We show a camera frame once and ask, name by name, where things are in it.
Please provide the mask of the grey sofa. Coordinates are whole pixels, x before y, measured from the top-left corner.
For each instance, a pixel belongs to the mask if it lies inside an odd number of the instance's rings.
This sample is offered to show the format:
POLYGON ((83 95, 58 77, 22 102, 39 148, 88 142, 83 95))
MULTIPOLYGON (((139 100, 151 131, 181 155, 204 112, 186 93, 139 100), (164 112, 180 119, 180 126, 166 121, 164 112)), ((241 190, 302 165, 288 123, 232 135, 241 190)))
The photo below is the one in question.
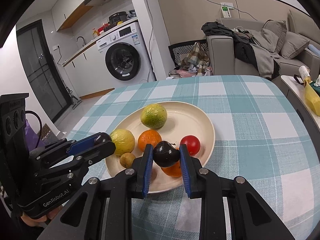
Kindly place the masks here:
POLYGON ((306 66, 319 75, 319 56, 310 40, 287 29, 285 20, 266 22, 227 18, 202 26, 214 75, 254 75, 276 84, 306 66))

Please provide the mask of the black patterned chair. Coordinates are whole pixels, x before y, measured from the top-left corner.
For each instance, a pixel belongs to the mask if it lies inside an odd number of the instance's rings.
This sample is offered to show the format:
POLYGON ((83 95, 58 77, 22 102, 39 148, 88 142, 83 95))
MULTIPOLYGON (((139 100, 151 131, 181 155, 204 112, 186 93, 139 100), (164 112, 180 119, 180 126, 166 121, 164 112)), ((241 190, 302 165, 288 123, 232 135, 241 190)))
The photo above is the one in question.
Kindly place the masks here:
POLYGON ((185 41, 168 46, 170 56, 176 67, 178 67, 180 65, 180 62, 192 51, 193 46, 196 42, 200 43, 201 47, 206 53, 208 52, 206 39, 185 41))

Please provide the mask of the dark clothes pile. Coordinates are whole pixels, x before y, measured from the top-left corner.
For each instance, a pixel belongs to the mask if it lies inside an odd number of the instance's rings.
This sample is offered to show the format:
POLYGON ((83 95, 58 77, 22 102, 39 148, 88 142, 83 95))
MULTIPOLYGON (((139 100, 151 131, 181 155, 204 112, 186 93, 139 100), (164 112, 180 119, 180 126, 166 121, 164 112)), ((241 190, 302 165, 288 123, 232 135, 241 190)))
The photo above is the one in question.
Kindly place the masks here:
POLYGON ((280 75, 274 34, 263 27, 230 29, 219 22, 202 26, 214 75, 254 75, 273 80, 280 75))

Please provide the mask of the black cooking pot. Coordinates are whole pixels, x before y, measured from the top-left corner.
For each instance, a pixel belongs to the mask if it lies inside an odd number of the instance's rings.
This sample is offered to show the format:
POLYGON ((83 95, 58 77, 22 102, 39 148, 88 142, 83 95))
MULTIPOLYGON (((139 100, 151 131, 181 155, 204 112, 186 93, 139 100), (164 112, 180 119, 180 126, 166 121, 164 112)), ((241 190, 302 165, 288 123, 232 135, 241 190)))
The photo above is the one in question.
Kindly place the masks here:
POLYGON ((126 11, 116 12, 110 15, 108 18, 108 22, 111 25, 111 27, 115 27, 120 21, 125 22, 126 20, 127 20, 126 11))

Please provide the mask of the tan longan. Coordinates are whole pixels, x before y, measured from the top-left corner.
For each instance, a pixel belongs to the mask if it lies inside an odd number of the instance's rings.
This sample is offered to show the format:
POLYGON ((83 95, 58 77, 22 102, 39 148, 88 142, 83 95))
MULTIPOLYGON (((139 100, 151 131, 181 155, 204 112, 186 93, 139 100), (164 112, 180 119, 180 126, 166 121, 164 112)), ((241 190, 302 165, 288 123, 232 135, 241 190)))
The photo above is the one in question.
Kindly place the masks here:
POLYGON ((120 156, 120 164, 122 167, 124 168, 130 168, 133 164, 133 161, 135 160, 135 155, 130 153, 130 152, 127 152, 127 153, 124 153, 120 156))

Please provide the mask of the green-yellow citrus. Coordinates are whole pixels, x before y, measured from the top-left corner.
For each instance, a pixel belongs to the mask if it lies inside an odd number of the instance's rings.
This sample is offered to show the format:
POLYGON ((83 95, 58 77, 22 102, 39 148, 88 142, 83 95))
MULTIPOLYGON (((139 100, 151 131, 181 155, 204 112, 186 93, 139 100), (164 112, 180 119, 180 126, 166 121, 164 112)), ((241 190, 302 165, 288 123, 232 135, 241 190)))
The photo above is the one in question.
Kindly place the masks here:
POLYGON ((150 104, 143 108, 140 120, 142 124, 150 129, 159 129, 167 121, 167 110, 160 104, 150 104))
POLYGON ((135 137, 127 129, 115 129, 110 137, 116 146, 114 153, 117 156, 132 152, 135 148, 135 137))

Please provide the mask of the grey cushion back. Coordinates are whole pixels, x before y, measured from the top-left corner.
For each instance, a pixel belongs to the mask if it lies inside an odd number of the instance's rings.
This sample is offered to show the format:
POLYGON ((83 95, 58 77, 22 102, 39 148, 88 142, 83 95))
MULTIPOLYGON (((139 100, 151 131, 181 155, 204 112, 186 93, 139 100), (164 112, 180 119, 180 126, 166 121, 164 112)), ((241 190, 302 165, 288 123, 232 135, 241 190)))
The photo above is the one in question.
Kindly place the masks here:
POLYGON ((279 54, 285 43, 285 38, 287 34, 286 21, 268 20, 265 22, 263 28, 274 34, 274 39, 276 40, 276 47, 274 52, 279 54))

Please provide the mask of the red tomato small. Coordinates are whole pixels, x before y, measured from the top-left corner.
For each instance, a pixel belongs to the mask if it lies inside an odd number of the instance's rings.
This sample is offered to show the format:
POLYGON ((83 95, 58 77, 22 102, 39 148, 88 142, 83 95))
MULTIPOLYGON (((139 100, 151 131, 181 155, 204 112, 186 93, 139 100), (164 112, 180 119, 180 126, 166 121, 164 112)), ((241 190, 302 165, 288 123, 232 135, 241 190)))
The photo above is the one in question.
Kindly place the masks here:
POLYGON ((197 137, 194 135, 187 135, 183 137, 180 141, 180 145, 186 145, 187 150, 191 156, 199 153, 201 148, 201 143, 197 137))

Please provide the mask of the grey cushion front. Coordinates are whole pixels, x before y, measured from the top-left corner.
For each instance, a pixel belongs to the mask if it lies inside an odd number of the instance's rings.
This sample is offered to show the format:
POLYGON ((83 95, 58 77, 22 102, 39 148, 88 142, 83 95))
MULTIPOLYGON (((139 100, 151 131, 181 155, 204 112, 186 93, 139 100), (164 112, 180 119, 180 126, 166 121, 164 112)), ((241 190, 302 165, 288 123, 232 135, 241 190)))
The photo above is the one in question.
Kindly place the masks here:
POLYGON ((310 44, 310 40, 302 35, 288 31, 280 51, 284 59, 294 59, 310 44))

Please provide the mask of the grey cushion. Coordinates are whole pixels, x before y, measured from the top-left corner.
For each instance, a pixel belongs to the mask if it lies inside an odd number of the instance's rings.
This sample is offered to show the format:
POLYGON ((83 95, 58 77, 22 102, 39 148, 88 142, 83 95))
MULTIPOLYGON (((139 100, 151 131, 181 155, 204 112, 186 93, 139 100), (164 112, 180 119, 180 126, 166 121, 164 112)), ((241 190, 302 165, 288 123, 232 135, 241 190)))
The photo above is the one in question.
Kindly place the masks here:
POLYGON ((276 47, 274 52, 279 54, 285 43, 285 38, 287 34, 286 21, 268 20, 265 22, 263 28, 274 34, 274 39, 276 40, 276 47))
POLYGON ((310 44, 310 40, 302 35, 288 31, 280 51, 284 59, 294 59, 310 44))

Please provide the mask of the white kitchen counter cabinet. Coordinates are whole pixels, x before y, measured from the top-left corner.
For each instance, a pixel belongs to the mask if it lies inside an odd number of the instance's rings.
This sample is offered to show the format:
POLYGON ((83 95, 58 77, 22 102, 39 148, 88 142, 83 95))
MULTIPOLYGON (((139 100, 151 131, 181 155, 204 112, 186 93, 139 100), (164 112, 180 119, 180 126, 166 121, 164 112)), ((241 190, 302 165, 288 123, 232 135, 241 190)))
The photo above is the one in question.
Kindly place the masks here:
POLYGON ((104 54, 98 50, 104 46, 101 40, 107 38, 108 35, 121 27, 136 22, 137 20, 138 18, 134 17, 108 30, 77 51, 76 54, 63 64, 73 86, 72 90, 79 97, 114 88, 111 81, 111 74, 106 68, 104 54))

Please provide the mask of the white wall socket device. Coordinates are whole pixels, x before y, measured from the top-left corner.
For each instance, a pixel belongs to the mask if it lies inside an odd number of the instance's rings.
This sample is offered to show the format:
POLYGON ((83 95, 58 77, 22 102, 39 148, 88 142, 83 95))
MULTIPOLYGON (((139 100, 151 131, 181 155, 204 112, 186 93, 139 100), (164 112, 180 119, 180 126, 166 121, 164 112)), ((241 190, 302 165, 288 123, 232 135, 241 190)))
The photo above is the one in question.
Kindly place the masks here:
POLYGON ((221 2, 221 11, 223 18, 232 18, 230 10, 233 10, 233 3, 221 2))

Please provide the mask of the black glass door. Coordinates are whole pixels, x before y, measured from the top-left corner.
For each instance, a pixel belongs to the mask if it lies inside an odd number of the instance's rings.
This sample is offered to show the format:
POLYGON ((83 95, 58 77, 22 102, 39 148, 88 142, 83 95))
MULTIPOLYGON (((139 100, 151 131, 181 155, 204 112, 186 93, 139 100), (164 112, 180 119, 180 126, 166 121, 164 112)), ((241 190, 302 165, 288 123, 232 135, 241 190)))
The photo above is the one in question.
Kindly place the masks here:
POLYGON ((50 53, 42 21, 22 27, 16 34, 29 84, 49 119, 56 122, 72 102, 50 53))

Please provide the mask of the yellow bag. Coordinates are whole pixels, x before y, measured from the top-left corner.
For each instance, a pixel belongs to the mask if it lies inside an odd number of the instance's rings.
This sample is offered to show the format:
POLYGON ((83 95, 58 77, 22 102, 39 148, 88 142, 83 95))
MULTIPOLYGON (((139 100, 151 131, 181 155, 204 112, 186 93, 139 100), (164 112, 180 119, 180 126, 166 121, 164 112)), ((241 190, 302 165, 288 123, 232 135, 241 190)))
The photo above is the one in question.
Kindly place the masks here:
POLYGON ((315 113, 317 116, 320 116, 319 95, 307 81, 305 82, 304 98, 307 106, 313 111, 313 113, 315 113))

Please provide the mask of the orange tangerine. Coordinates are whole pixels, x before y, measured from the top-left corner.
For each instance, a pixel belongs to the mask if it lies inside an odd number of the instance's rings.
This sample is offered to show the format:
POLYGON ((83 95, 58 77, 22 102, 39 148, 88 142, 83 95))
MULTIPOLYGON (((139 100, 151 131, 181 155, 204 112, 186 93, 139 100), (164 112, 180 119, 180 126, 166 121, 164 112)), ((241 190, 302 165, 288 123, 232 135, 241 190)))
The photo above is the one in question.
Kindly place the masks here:
POLYGON ((180 162, 177 161, 174 165, 170 167, 161 167, 162 171, 172 178, 179 178, 182 176, 180 162))
POLYGON ((146 145, 151 144, 155 147, 159 142, 162 141, 161 135, 153 129, 144 131, 138 138, 138 148, 141 152, 144 152, 146 145))

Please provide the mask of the dark plum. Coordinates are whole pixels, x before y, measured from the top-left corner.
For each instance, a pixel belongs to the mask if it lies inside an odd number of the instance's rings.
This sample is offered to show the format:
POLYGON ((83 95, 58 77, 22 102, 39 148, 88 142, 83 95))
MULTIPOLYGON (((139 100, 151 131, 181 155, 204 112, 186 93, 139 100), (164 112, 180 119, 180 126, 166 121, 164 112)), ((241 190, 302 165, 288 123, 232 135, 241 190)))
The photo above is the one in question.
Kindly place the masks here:
POLYGON ((94 145, 99 145, 99 144, 101 144, 103 142, 108 142, 108 141, 111 141, 111 140, 112 140, 111 137, 107 133, 101 132, 95 138, 94 145))
POLYGON ((169 142, 161 141, 153 149, 153 161, 160 167, 171 167, 180 160, 180 151, 169 142))

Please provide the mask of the white side table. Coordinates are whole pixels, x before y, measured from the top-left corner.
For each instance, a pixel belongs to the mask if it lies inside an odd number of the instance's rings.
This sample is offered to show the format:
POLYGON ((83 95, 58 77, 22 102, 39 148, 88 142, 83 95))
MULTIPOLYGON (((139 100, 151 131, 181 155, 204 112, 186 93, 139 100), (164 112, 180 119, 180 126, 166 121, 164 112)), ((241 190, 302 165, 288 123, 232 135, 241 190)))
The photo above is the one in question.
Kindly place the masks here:
POLYGON ((292 76, 280 77, 280 89, 287 100, 294 107, 309 133, 319 133, 319 116, 309 106, 304 97, 304 86, 300 85, 292 76))

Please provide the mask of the teal checkered tablecloth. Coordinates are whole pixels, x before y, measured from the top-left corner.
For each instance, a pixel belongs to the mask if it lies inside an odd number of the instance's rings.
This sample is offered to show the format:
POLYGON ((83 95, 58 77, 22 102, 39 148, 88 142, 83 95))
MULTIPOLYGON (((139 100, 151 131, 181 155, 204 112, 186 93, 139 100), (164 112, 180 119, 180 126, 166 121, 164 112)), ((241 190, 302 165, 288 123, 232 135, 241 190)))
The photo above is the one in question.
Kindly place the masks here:
POLYGON ((281 218, 295 239, 319 222, 319 159, 300 117, 278 87, 258 76, 204 76, 116 89, 73 127, 68 139, 112 132, 132 112, 162 101, 202 109, 215 128, 207 168, 243 176, 281 218))

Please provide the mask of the white washing machine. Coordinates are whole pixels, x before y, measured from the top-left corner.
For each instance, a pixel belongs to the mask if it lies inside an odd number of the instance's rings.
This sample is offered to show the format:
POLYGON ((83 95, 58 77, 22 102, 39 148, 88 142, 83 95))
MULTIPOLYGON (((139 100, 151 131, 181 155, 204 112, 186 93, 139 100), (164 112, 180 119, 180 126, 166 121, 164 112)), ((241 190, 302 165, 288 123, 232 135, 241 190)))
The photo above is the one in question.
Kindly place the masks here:
POLYGON ((139 23, 129 23, 96 42, 112 88, 156 81, 139 23))

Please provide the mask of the plaid cloth on chair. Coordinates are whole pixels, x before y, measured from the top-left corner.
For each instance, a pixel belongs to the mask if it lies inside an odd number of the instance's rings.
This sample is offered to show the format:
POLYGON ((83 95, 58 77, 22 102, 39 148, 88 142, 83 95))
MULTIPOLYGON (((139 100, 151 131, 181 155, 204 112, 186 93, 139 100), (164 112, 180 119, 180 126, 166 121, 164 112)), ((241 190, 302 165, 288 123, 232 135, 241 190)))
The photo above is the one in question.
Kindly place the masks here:
POLYGON ((180 61, 176 73, 180 77, 211 76, 213 74, 210 58, 200 42, 195 42, 192 50, 180 61))

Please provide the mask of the cream round plate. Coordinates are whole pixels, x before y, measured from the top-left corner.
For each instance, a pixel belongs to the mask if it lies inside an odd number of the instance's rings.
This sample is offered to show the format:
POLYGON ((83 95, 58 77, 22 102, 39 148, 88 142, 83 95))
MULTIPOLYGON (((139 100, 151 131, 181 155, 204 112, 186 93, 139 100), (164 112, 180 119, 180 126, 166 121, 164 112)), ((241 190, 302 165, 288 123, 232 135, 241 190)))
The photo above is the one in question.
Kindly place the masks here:
MULTIPOLYGON (((180 140, 186 135, 194 135, 200 141, 201 148, 194 157, 198 158, 205 166, 214 149, 215 129, 206 113, 198 107, 185 102, 167 101, 159 102, 166 110, 168 118, 162 128, 158 130, 163 140, 180 145, 180 140)), ((136 145, 132 153, 138 158, 143 153, 138 149, 137 140, 140 134, 148 128, 140 121, 143 108, 131 113, 121 121, 116 129, 129 130, 136 140, 136 145)), ((108 173, 111 177, 124 170, 120 164, 120 157, 115 154, 105 159, 108 173)), ((172 178, 167 176, 161 168, 153 162, 149 194, 166 192, 175 189, 183 184, 182 177, 172 178)))

